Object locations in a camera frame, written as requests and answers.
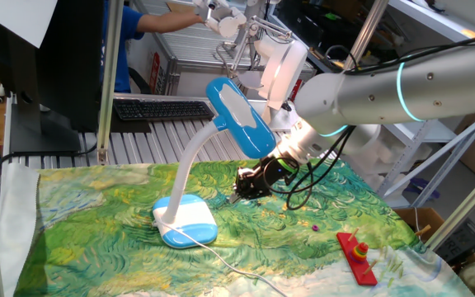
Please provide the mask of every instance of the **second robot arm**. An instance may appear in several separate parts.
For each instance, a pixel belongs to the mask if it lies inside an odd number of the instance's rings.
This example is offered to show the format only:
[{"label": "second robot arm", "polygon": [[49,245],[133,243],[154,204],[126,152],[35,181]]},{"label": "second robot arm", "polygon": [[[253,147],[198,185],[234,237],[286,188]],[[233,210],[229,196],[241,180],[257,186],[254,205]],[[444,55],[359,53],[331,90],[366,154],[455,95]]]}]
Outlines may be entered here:
[{"label": "second robot arm", "polygon": [[247,18],[235,7],[230,7],[226,0],[193,0],[197,11],[204,18],[205,24],[222,37],[232,37]]},{"label": "second robot arm", "polygon": [[[320,74],[303,86],[294,105],[301,121],[253,169],[239,169],[237,198],[269,195],[271,184],[329,149],[348,125],[376,134],[381,124],[474,113],[475,46],[447,49],[374,73]],[[359,142],[352,146],[362,148],[371,136],[352,135],[348,143]],[[283,159],[266,171],[275,158]]]}]

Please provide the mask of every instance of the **red block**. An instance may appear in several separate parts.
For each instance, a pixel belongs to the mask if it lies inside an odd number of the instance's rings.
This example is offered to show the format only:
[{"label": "red block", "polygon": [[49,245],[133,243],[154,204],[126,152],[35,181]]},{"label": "red block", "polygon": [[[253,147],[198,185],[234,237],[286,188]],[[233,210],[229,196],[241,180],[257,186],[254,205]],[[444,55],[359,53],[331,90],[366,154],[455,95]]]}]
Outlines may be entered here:
[{"label": "red block", "polygon": [[368,261],[364,261],[363,263],[357,263],[353,261],[351,258],[351,250],[355,248],[359,242],[356,238],[351,239],[351,241],[347,241],[351,236],[351,233],[337,233],[336,238],[342,247],[342,251],[344,251],[344,255],[346,255],[347,262],[350,263],[351,271],[355,276],[356,282],[359,285],[377,285],[377,279],[372,271],[369,271],[368,274],[364,275],[364,271],[368,269],[369,263]]}]

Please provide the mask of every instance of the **monitor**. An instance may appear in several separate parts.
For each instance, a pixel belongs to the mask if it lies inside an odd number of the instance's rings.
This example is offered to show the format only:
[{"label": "monitor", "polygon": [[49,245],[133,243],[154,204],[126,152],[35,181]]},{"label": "monitor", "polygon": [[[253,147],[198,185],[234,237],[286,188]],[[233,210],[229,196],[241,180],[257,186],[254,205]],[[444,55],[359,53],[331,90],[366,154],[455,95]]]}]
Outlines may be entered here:
[{"label": "monitor", "polygon": [[77,130],[96,131],[104,4],[58,1],[39,49],[0,25],[0,80],[16,94],[11,153],[77,152]]}]

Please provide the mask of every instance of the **computer keyboard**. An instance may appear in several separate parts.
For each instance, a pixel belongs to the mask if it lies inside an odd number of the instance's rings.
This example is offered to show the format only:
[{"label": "computer keyboard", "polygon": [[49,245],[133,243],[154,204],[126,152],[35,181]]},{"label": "computer keyboard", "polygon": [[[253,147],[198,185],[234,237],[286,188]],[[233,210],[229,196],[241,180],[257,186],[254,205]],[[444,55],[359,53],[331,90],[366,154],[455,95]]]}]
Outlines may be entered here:
[{"label": "computer keyboard", "polygon": [[113,106],[121,120],[210,120],[214,117],[202,101],[115,99]]}]

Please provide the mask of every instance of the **blue shirt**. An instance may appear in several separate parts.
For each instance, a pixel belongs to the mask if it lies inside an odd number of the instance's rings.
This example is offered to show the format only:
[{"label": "blue shirt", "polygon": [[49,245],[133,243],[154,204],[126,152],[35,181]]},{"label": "blue shirt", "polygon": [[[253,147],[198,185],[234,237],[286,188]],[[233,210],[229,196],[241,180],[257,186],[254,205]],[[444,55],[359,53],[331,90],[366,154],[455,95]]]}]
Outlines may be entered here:
[{"label": "blue shirt", "polygon": [[[109,3],[105,1],[104,24],[102,27],[102,36],[104,37],[107,34],[108,8]],[[124,11],[122,13],[122,29],[120,30],[119,57],[116,63],[115,92],[131,92],[131,88],[129,87],[128,56],[125,50],[125,42],[131,39],[140,40],[144,36],[144,33],[137,32],[137,25],[139,24],[142,15],[142,13],[124,6]],[[102,41],[102,71],[104,67],[105,50],[105,43]]]}]

